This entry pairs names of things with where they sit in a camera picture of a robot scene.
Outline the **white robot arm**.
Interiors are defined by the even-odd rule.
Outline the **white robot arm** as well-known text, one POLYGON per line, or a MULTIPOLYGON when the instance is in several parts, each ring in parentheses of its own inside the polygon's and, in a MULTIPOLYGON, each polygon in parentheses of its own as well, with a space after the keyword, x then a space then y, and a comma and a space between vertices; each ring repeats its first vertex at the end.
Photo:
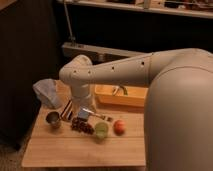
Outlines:
POLYGON ((59 78, 79 102, 91 84, 146 87, 146 170, 213 171, 213 53, 177 49, 98 65, 78 55, 59 78))

